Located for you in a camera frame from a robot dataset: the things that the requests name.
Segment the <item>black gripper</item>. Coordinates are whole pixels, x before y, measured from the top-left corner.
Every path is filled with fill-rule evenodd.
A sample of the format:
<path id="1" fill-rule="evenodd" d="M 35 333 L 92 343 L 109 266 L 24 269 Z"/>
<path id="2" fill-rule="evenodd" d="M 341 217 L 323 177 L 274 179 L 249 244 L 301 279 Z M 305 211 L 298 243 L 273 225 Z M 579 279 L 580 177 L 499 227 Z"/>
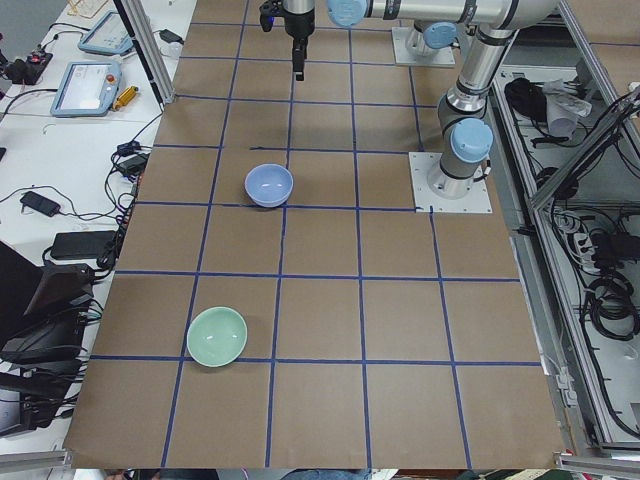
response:
<path id="1" fill-rule="evenodd" d="M 283 0 L 284 24 L 292 37 L 292 66 L 296 81 L 305 79 L 306 39 L 315 30 L 314 0 Z"/>

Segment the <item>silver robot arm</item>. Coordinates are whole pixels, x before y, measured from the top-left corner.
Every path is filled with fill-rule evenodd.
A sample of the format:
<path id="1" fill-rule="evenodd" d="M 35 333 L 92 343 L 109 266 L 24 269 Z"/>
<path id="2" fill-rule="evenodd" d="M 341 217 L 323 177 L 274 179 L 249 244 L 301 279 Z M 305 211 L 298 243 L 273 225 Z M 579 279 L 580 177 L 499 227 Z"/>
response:
<path id="1" fill-rule="evenodd" d="M 365 18 L 369 11 L 368 1 L 328 1 L 330 20 L 340 27 L 352 27 Z M 275 18 L 282 18 L 286 33 L 292 38 L 291 61 L 296 81 L 305 79 L 304 68 L 307 60 L 309 37 L 315 31 L 314 1 L 265 1 L 260 7 L 260 24 L 264 32 L 269 32 Z M 414 22 L 414 28 L 407 37 L 407 49 L 417 55 L 425 55 L 429 50 L 438 51 L 451 46 L 456 39 L 457 28 L 450 22 Z"/>
<path id="2" fill-rule="evenodd" d="M 523 28 L 545 19 L 556 1 L 329 1 L 328 15 L 341 27 L 365 18 L 463 23 L 476 27 L 456 84 L 442 97 L 438 118 L 444 149 L 427 175 L 441 198 L 458 200 L 475 182 L 478 166 L 489 158 L 494 136 L 482 120 L 486 95 L 510 44 Z"/>

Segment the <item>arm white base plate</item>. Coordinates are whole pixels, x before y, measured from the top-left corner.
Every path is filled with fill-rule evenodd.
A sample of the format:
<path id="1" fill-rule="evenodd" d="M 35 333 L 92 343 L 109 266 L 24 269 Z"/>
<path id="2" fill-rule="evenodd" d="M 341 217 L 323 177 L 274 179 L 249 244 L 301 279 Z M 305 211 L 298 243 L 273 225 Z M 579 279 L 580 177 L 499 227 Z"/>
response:
<path id="1" fill-rule="evenodd" d="M 401 66 L 453 68 L 455 58 L 451 46 L 429 47 L 423 33 L 414 27 L 393 27 L 392 43 L 395 63 Z"/>
<path id="2" fill-rule="evenodd" d="M 415 210 L 421 213 L 491 214 L 486 181 L 478 167 L 466 180 L 448 177 L 440 165 L 439 152 L 408 154 Z"/>

